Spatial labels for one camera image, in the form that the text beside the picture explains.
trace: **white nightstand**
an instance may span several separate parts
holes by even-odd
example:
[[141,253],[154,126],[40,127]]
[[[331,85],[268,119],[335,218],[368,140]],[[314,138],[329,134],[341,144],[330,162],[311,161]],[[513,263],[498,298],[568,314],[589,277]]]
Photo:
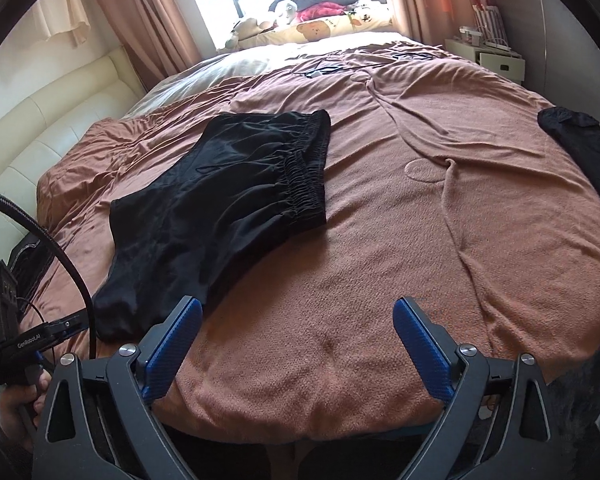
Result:
[[517,52],[473,46],[458,40],[445,40],[445,48],[448,52],[469,59],[514,83],[522,84],[525,80],[525,60]]

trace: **silver bolt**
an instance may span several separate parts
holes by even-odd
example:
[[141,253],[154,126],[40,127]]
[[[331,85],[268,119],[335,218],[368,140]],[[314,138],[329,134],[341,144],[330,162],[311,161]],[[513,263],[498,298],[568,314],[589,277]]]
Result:
[[75,361],[75,355],[73,354],[64,354],[61,358],[60,358],[60,364],[62,366],[68,366],[71,363],[73,363]]
[[123,344],[120,347],[120,350],[118,350],[118,353],[122,355],[122,357],[129,357],[130,355],[136,353],[136,345],[134,345],[133,343]]
[[536,358],[533,357],[531,354],[522,354],[520,356],[520,360],[525,364],[525,365],[529,365],[532,366],[534,364],[536,364]]
[[471,343],[460,345],[460,353],[466,357],[473,357],[478,353],[478,349]]

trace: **headboard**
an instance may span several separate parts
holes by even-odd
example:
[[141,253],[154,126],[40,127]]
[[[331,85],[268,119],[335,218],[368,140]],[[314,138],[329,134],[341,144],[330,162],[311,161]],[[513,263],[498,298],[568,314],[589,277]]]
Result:
[[[30,95],[0,119],[0,193],[36,216],[38,179],[100,119],[119,119],[145,91],[122,47]],[[0,259],[26,231],[0,213]]]

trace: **person's arm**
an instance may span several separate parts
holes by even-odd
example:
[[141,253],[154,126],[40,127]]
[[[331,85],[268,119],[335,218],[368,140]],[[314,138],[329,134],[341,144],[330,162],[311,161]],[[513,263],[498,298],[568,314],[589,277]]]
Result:
[[20,418],[18,408],[35,401],[33,408],[37,415],[33,419],[33,425],[37,427],[50,382],[51,376],[43,372],[38,388],[13,385],[0,393],[0,450],[23,479],[31,478],[33,442]]

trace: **blue textured pad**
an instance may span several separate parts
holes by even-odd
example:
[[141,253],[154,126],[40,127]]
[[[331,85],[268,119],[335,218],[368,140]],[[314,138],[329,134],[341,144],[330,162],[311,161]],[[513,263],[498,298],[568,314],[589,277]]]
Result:
[[167,394],[201,325],[202,305],[198,300],[191,300],[146,365],[141,392],[145,403],[150,404]]
[[429,395],[445,404],[454,396],[451,365],[404,300],[394,305],[394,328]]

